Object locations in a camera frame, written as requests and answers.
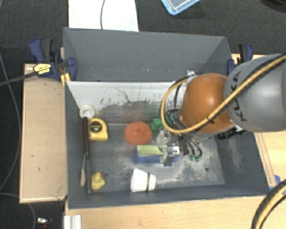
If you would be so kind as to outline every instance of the tape measure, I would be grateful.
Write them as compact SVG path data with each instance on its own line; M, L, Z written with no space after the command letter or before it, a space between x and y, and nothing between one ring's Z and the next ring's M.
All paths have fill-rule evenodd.
M89 120L89 139L90 141L107 141L108 132L106 123L99 118Z

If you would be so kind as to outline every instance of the white paper cup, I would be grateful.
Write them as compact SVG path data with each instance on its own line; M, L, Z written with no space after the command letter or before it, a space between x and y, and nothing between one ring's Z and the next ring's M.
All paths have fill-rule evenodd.
M132 192L147 192L153 191L156 186L156 176L140 170L138 168L133 170L131 181Z

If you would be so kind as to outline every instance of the bin floor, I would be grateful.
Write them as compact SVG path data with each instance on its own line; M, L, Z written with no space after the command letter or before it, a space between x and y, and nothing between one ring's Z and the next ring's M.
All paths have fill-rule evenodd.
M123 130L109 127L109 141L94 141L90 146L92 173L102 172L106 185L97 192L130 190L134 168L156 175L156 189L172 187L196 187L222 185L225 183L213 137L200 142L203 156L200 161L191 161L188 156L179 156L171 167L163 164L135 164L135 146L126 143Z

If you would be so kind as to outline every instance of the orange sponge ball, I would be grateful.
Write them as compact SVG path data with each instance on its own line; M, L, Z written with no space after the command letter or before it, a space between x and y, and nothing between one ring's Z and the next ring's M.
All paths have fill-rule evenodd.
M152 137L152 129L143 121L132 122L124 130L124 138L129 144L148 144L152 140Z

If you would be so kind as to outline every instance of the black floor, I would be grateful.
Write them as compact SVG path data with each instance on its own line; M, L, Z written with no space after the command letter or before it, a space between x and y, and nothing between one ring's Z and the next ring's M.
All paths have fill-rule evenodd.
M286 4L272 0L203 0L179 15L170 15L160 0L135 0L139 30L228 38L231 52L238 43L252 44L257 54L286 51ZM53 48L62 46L62 28L68 25L67 0L3 0L0 13L0 50L9 78L22 74L32 57L30 40L54 38ZM0 81L4 75L0 66ZM12 84L21 110L21 83ZM0 185L15 158L18 142L17 119L8 87L0 88ZM19 162L3 192L18 194ZM48 228L62 225L62 203L40 203L33 207L36 217L52 218ZM31 228L29 207L17 199L0 196L0 228Z

